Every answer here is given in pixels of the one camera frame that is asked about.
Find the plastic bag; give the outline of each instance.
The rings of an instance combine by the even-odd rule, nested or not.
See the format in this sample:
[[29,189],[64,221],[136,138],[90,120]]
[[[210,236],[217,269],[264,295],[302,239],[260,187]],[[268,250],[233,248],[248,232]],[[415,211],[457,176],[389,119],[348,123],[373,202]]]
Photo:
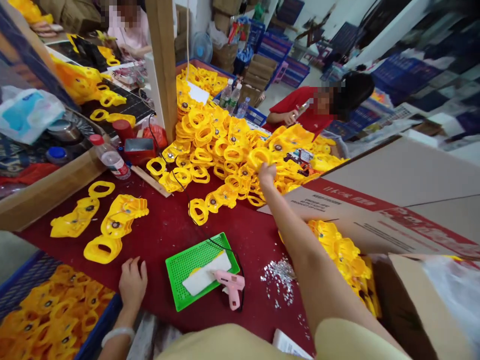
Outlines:
[[443,256],[428,258],[423,269],[480,359],[480,271]]
[[217,49],[221,49],[226,43],[229,42],[227,35],[220,30],[217,30],[213,21],[210,21],[210,24],[208,24],[208,35],[210,35],[211,43]]
[[344,159],[350,158],[349,148],[347,147],[347,145],[345,145],[345,142],[340,135],[334,134],[333,132],[327,130],[322,130],[320,136],[326,139],[335,140],[336,148],[338,150],[338,153],[340,154],[340,157]]
[[56,96],[34,88],[22,90],[3,86],[1,99],[0,133],[28,145],[33,144],[65,112]]

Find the paper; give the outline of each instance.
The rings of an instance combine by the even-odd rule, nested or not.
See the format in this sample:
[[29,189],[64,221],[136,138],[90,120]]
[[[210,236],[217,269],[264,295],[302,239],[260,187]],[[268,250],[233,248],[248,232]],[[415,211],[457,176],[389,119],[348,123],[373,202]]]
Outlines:
[[215,276],[213,274],[214,271],[228,271],[231,268],[232,264],[224,250],[220,256],[217,256],[213,261],[187,277],[182,284],[188,290],[190,295],[196,296],[215,281]]

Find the glue gun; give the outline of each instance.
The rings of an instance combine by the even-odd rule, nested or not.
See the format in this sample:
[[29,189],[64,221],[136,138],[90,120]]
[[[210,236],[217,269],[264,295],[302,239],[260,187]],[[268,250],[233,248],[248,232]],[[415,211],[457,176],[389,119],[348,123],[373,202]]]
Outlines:
[[232,311],[237,310],[240,307],[239,290],[244,289],[245,278],[223,270],[213,271],[213,275],[220,284],[225,285],[228,289],[227,293],[230,301],[230,309]]

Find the red container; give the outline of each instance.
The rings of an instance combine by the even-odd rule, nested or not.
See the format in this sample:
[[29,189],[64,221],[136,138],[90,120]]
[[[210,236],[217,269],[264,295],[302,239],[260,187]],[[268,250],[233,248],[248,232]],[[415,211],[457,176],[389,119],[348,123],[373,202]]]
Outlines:
[[152,138],[128,138],[123,150],[132,165],[143,166],[150,159],[156,158],[155,144]]

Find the pile of yellow plastic parts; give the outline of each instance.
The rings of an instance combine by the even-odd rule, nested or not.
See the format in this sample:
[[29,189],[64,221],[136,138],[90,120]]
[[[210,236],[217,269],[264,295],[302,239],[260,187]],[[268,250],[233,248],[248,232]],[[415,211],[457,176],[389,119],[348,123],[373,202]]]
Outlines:
[[[177,80],[177,104],[176,139],[162,152],[163,158],[150,160],[146,167],[170,193],[182,192],[191,182],[208,183],[208,169],[213,167],[213,173],[225,184],[205,199],[190,202],[189,214],[198,225],[205,224],[209,213],[218,213],[222,206],[232,209],[237,200],[263,206],[265,198],[257,171],[264,162],[276,164],[275,186],[282,194],[320,176],[319,172],[305,176],[299,173],[303,169],[296,162],[284,161],[288,153],[299,148],[310,150],[315,146],[326,151],[328,147],[330,151],[322,140],[312,143],[314,134],[301,125],[281,126],[264,140],[265,134],[250,130],[245,119],[231,117],[213,102],[203,105],[192,100],[187,82],[182,80]],[[346,161],[323,155],[334,158],[335,164]],[[166,162],[175,162],[177,167],[167,171]]]
[[[229,81],[228,77],[219,76],[215,71],[196,68],[192,64],[189,64],[189,66],[188,81],[200,89],[207,91],[211,97],[219,94],[227,86],[227,82]],[[187,69],[183,69],[176,78],[177,84],[179,80],[187,80]]]
[[[88,101],[98,100],[103,107],[119,106],[127,103],[127,98],[103,84],[103,79],[110,75],[102,74],[93,67],[72,65],[51,55],[55,64],[56,74],[63,83],[66,92],[73,101],[82,105]],[[103,118],[92,118],[100,121]]]
[[353,292],[377,318],[381,317],[375,292],[372,263],[368,257],[360,257],[360,250],[348,237],[342,237],[333,222],[311,220],[308,226],[335,263]]
[[0,325],[0,359],[73,360],[114,292],[59,265]]

